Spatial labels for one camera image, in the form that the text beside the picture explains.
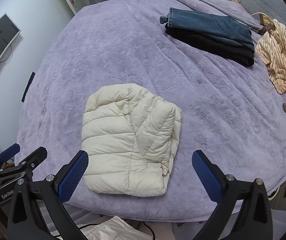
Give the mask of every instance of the blue gripper pad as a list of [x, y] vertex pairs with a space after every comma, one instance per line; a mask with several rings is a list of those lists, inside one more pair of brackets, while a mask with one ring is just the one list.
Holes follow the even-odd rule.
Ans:
[[212, 165], [207, 158], [204, 161], [204, 159], [201, 157], [201, 154], [199, 154], [197, 151], [193, 153], [192, 166], [200, 181], [202, 182], [206, 193], [209, 195], [212, 201], [220, 203], [222, 199], [222, 186], [206, 162], [209, 162], [208, 165]]
[[68, 171], [62, 182], [58, 185], [58, 198], [61, 204], [70, 200], [88, 164], [89, 156], [86, 152], [83, 152]]
[[20, 146], [17, 143], [14, 143], [12, 146], [7, 148], [5, 151], [0, 153], [0, 162], [5, 163], [11, 159], [14, 155], [19, 153], [21, 150]]

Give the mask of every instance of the purple blanket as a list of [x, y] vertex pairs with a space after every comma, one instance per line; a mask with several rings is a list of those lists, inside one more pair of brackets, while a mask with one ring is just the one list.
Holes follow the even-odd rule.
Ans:
[[[258, 25], [241, 5], [213, 2]], [[253, 67], [245, 68], [175, 40], [159, 23], [169, 7], [224, 15], [198, 0], [91, 5], [61, 32], [35, 75], [19, 121], [21, 152], [15, 159], [17, 164], [46, 147], [48, 158], [34, 171], [34, 180], [55, 174], [80, 150], [86, 100], [102, 86], [136, 83], [183, 110], [164, 195], [98, 194], [81, 180], [69, 201], [74, 206], [137, 220], [205, 220], [216, 203], [192, 168], [198, 149], [225, 174], [246, 181], [262, 178], [268, 191], [286, 180], [286, 95], [276, 92], [259, 55]], [[252, 36], [255, 42], [260, 38]]]

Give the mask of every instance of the stack of folded clothes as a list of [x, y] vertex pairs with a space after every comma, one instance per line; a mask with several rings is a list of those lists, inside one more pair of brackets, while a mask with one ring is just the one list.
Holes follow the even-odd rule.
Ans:
[[194, 48], [229, 58], [249, 67], [254, 64], [254, 44], [251, 30], [230, 16], [170, 8], [166, 33]]

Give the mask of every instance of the metal screw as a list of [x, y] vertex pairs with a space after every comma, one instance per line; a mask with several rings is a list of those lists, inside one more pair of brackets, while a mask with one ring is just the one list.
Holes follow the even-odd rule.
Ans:
[[52, 181], [52, 180], [54, 180], [54, 175], [47, 175], [47, 176], [46, 176], [46, 180], [47, 180], [47, 181]]
[[256, 182], [257, 184], [259, 184], [259, 185], [262, 185], [262, 184], [263, 184], [262, 179], [256, 179], [255, 182]]
[[234, 176], [233, 176], [233, 175], [231, 175], [231, 174], [227, 174], [225, 177], [226, 177], [226, 178], [227, 178], [227, 180], [229, 180], [229, 181], [232, 181], [232, 180], [234, 180], [234, 179], [235, 179], [235, 178], [234, 178]]
[[24, 179], [19, 179], [19, 180], [18, 180], [18, 184], [19, 184], [19, 185], [22, 185], [23, 183], [24, 183]]

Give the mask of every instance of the bed sheet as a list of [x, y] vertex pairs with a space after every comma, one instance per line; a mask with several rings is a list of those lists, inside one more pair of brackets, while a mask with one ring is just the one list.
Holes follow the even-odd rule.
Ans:
[[[237, 3], [213, 2], [251, 18]], [[216, 203], [192, 168], [192, 153], [198, 149], [225, 174], [246, 181], [262, 178], [268, 191], [286, 180], [286, 95], [276, 92], [259, 55], [254, 66], [245, 68], [168, 36], [159, 16], [170, 7], [222, 15], [195, 0], [91, 5], [59, 34], [34, 77], [19, 120], [21, 152], [15, 158], [17, 164], [39, 146], [47, 149], [34, 180], [55, 174], [81, 149], [85, 104], [102, 86], [136, 83], [183, 110], [164, 195], [98, 194], [81, 180], [69, 201], [78, 208], [136, 220], [206, 220]]]

